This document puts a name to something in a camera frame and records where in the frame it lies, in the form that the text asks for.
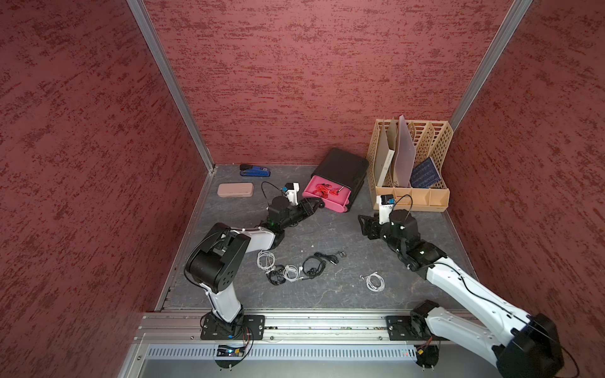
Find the red earphones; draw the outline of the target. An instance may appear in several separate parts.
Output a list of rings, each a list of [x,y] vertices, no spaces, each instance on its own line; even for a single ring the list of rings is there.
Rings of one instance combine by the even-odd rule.
[[[331,190],[329,196],[330,195],[332,195],[332,196],[338,196],[342,190],[343,190],[343,187],[338,187],[338,188],[332,187],[332,190]]]
[[[327,198],[332,190],[332,186],[330,184],[317,184],[315,190],[313,192],[314,195],[319,195],[322,198]]]

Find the pink top drawer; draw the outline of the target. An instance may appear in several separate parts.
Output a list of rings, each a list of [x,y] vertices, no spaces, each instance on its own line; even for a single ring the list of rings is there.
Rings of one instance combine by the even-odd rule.
[[[312,176],[309,184],[303,191],[304,198],[319,198],[324,202],[325,208],[337,213],[349,211],[351,204],[351,189],[337,184],[320,176]]]

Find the black pink drawer cabinet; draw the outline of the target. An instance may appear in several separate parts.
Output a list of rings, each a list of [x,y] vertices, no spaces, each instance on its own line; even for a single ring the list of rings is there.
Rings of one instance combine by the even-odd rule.
[[[321,177],[349,190],[348,201],[343,203],[343,212],[346,213],[351,210],[362,189],[369,165],[366,158],[334,147],[313,171],[313,176]]]

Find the white earphones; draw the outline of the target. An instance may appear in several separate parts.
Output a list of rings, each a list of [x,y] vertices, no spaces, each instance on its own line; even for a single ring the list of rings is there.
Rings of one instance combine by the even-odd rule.
[[[372,292],[382,292],[385,289],[385,280],[378,272],[372,272],[369,275],[361,275],[360,280],[364,281],[368,290]]]
[[[257,254],[256,264],[258,268],[264,272],[269,272],[274,269],[276,258],[274,254],[268,250],[261,250]]]
[[[288,282],[296,282],[301,279],[302,268],[299,266],[286,265],[282,272],[283,278]]]

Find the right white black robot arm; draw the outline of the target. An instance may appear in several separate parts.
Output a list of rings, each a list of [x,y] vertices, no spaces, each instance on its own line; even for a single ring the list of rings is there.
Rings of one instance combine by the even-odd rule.
[[[501,299],[460,268],[438,246],[422,239],[406,210],[358,217],[368,239],[380,239],[411,272],[449,294],[476,321],[461,318],[426,300],[410,312],[419,340],[449,340],[497,368],[503,377],[555,377],[569,353],[556,324],[543,313],[531,315]]]

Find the black earphones right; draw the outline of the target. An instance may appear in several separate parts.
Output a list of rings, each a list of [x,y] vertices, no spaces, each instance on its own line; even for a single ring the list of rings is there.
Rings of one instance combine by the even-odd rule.
[[[335,254],[328,255],[321,252],[315,252],[308,257],[302,264],[302,272],[306,279],[319,277],[325,271],[327,265],[337,266],[341,258],[346,258],[346,253],[338,251]]]

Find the black earphones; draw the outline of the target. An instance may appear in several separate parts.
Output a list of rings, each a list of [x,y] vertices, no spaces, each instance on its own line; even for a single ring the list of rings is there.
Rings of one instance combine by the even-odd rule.
[[[302,272],[306,279],[319,277],[325,271],[327,265],[337,266],[341,258],[346,258],[346,253],[338,251],[335,254],[328,255],[321,252],[315,252],[308,257],[302,264]]]
[[[285,267],[276,265],[266,273],[266,277],[273,286],[280,286],[287,282],[284,275]]]

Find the black earphones left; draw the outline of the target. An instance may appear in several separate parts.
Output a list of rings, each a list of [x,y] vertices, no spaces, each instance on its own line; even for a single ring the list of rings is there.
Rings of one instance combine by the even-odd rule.
[[[266,277],[273,286],[280,286],[287,282],[284,275],[285,267],[276,265],[266,273]]]

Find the dark blue notebook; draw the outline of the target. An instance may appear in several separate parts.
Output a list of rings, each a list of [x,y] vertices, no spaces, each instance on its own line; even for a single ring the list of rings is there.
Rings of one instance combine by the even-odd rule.
[[[430,188],[433,187],[433,185],[439,184],[441,180],[441,174],[436,168],[434,160],[431,157],[428,157],[413,168],[410,186],[412,188]]]

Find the blue black stapler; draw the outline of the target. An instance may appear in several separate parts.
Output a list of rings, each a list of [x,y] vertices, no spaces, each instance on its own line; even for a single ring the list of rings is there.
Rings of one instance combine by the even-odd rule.
[[[241,164],[239,174],[244,177],[270,177],[271,171],[269,168],[260,165]]]

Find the beige cardboard folder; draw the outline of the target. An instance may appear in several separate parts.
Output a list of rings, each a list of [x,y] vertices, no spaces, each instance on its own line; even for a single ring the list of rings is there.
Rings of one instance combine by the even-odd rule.
[[[387,124],[379,124],[378,131],[378,142],[373,167],[375,183],[377,187],[394,187],[395,179],[392,163],[395,157],[398,121],[391,119]]]

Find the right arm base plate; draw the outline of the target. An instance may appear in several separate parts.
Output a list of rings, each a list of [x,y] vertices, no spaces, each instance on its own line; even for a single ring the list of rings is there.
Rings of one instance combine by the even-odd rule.
[[[386,329],[391,341],[447,341],[433,335],[422,317],[418,316],[387,316]]]

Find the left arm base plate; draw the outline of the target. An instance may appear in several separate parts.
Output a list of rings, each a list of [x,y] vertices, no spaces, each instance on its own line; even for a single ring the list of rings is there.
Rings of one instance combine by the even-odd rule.
[[[263,315],[239,315],[232,323],[222,321],[213,313],[200,319],[201,340],[262,340],[266,325]]]

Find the aluminium mounting rail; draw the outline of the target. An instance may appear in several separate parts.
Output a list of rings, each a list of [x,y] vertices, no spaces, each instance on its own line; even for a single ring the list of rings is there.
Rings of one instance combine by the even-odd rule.
[[[140,343],[199,343],[206,310],[145,313],[135,331]],[[389,342],[387,317],[409,310],[248,310],[263,315],[263,343],[382,344]]]

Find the left aluminium corner post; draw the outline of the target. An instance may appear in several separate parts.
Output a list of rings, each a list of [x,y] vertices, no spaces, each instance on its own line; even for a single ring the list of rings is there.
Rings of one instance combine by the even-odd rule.
[[[187,99],[182,91],[181,85],[178,83],[173,67],[170,64],[165,50],[162,46],[161,40],[159,39],[158,33],[152,23],[150,14],[141,0],[128,0],[129,9],[132,12],[133,17],[139,30],[141,31],[143,38],[154,58],[156,66],[158,67],[162,78],[176,104],[177,109],[181,115],[184,124],[192,137],[192,141],[203,160],[206,170],[210,175],[214,175],[216,165],[214,159],[212,159],[210,151],[203,140],[202,134],[199,130],[198,124],[195,121],[195,117],[187,103]]]

